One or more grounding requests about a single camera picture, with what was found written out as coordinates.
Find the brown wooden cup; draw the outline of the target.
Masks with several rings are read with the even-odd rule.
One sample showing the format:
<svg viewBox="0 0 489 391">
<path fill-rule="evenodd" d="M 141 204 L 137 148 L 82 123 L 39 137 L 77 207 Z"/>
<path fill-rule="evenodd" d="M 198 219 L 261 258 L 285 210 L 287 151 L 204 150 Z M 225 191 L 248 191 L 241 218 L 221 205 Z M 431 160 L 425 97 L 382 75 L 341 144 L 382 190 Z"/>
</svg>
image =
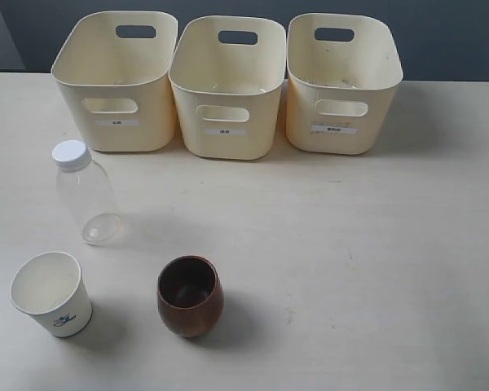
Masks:
<svg viewBox="0 0 489 391">
<path fill-rule="evenodd" d="M 169 262 L 157 278 L 156 302 L 161 321 L 174 334 L 195 338 L 210 332 L 224 305 L 214 265 L 197 255 Z"/>
</svg>

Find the clear plastic bottle white cap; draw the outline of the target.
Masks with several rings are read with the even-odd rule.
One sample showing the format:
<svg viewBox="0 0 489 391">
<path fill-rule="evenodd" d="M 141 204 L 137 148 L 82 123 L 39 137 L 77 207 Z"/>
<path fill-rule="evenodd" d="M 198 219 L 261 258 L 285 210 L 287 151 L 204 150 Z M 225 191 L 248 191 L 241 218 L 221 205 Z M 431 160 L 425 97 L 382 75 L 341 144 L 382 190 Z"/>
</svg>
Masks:
<svg viewBox="0 0 489 391">
<path fill-rule="evenodd" d="M 112 186 L 104 168 L 81 140 L 58 143 L 51 152 L 56 188 L 84 242 L 105 245 L 123 229 Z"/>
</svg>

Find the white paper cup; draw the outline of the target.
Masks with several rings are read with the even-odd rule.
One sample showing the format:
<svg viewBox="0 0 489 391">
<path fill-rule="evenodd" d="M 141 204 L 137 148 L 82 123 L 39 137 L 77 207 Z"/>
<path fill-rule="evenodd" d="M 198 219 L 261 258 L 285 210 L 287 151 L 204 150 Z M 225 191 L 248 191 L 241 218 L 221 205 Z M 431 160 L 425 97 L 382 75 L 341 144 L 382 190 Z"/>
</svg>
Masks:
<svg viewBox="0 0 489 391">
<path fill-rule="evenodd" d="M 65 252 L 42 253 L 22 265 L 11 282 L 10 300 L 58 338 L 78 334 L 93 314 L 81 265 Z"/>
</svg>

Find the middle cream plastic bin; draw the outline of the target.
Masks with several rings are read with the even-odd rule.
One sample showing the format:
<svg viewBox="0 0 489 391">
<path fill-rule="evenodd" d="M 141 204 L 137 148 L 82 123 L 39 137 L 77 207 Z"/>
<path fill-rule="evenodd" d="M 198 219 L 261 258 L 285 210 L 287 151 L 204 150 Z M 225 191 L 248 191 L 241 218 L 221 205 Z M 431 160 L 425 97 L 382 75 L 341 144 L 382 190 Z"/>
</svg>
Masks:
<svg viewBox="0 0 489 391">
<path fill-rule="evenodd" d="M 270 151 L 286 52 L 285 29 L 274 20 L 208 15 L 185 27 L 169 79 L 188 151 L 231 160 Z"/>
</svg>

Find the cream plastic bin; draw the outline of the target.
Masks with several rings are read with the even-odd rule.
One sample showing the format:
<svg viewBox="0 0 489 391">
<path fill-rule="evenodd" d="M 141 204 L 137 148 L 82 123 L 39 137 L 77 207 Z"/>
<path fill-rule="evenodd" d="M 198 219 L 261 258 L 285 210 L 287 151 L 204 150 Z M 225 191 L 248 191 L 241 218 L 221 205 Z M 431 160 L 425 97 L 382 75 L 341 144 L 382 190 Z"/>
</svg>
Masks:
<svg viewBox="0 0 489 391">
<path fill-rule="evenodd" d="M 307 13 L 289 23 L 286 135 L 306 152 L 372 148 L 403 69 L 389 27 L 364 15 Z"/>
<path fill-rule="evenodd" d="M 51 74 L 89 148 L 151 152 L 172 140 L 177 38 L 177 19 L 161 11 L 101 11 L 77 22 Z"/>
<path fill-rule="evenodd" d="M 231 160 L 270 151 L 286 52 L 285 29 L 274 20 L 208 15 L 185 27 L 169 79 L 188 151 Z"/>
</svg>

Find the right cream plastic bin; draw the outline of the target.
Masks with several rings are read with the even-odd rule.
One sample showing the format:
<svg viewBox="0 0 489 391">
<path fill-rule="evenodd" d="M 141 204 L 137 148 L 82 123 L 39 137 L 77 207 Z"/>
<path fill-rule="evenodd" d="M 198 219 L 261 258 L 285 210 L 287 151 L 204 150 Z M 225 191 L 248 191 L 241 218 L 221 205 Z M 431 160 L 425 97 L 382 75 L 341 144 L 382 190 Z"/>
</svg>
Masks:
<svg viewBox="0 0 489 391">
<path fill-rule="evenodd" d="M 364 15 L 307 13 L 289 23 L 286 135 L 306 152 L 372 148 L 403 69 L 389 27 Z"/>
</svg>

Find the left cream plastic bin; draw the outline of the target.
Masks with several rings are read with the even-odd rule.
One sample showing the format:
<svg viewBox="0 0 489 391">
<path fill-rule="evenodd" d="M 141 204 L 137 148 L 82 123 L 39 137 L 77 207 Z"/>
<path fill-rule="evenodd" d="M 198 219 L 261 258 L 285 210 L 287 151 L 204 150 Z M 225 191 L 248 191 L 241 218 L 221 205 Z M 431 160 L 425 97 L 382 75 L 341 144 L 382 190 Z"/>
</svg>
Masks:
<svg viewBox="0 0 489 391">
<path fill-rule="evenodd" d="M 161 11 L 101 11 L 77 22 L 51 74 L 89 148 L 151 152 L 172 140 L 177 38 L 177 19 Z"/>
</svg>

